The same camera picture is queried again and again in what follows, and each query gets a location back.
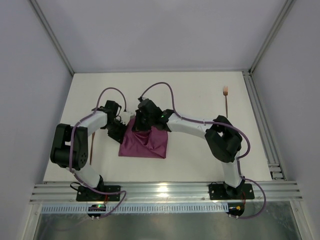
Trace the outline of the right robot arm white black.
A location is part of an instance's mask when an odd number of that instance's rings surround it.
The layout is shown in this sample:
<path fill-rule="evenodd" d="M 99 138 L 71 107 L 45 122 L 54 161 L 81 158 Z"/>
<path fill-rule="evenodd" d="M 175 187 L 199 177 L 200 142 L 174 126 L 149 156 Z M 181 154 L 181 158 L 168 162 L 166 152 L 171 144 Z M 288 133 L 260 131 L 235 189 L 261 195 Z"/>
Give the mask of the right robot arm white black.
<path fill-rule="evenodd" d="M 226 117 L 219 115 L 215 124 L 204 120 L 186 120 L 172 109 L 161 110 L 148 98 L 139 98 L 133 130 L 146 132 L 152 127 L 159 131 L 178 132 L 206 140 L 213 156 L 222 164 L 223 187 L 230 198 L 242 195 L 243 180 L 238 171 L 237 157 L 242 148 L 240 133 L 232 129 Z"/>

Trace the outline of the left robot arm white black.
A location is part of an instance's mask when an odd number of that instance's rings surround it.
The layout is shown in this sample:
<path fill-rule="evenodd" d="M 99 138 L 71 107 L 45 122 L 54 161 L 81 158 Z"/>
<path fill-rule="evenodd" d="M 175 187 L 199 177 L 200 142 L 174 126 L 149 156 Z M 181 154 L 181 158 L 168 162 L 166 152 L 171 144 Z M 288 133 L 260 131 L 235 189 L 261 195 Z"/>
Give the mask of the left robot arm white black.
<path fill-rule="evenodd" d="M 104 180 L 90 165 L 89 137 L 98 130 L 107 130 L 114 141 L 123 142 L 127 125 L 120 116 L 121 106 L 108 100 L 74 126 L 60 123 L 54 133 L 50 161 L 67 169 L 85 188 L 97 194 L 104 192 Z"/>

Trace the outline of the purple cloth napkin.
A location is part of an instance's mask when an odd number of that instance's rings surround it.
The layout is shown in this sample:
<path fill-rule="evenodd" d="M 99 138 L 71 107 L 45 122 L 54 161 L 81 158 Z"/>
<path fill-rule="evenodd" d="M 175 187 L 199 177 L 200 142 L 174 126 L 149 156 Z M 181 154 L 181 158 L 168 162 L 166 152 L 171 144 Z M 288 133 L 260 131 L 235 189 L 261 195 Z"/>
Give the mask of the purple cloth napkin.
<path fill-rule="evenodd" d="M 152 127 L 147 131 L 134 131 L 135 118 L 128 123 L 119 157 L 165 159 L 167 157 L 168 132 Z"/>

